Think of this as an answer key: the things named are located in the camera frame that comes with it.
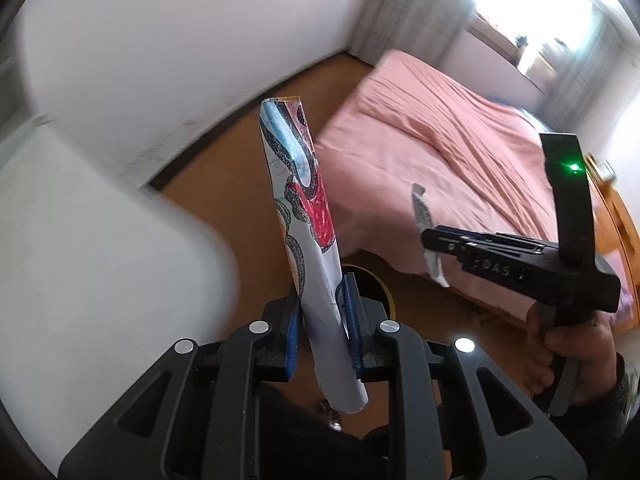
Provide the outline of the right hand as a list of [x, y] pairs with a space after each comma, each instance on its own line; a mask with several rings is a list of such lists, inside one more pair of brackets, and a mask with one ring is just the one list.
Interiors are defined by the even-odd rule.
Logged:
[[608, 316], [597, 312], [584, 324], [542, 328], [538, 304], [527, 312], [524, 386], [541, 394], [554, 382], [551, 368], [555, 356], [579, 363], [579, 376], [571, 404], [588, 402], [612, 391], [617, 382], [617, 353]]

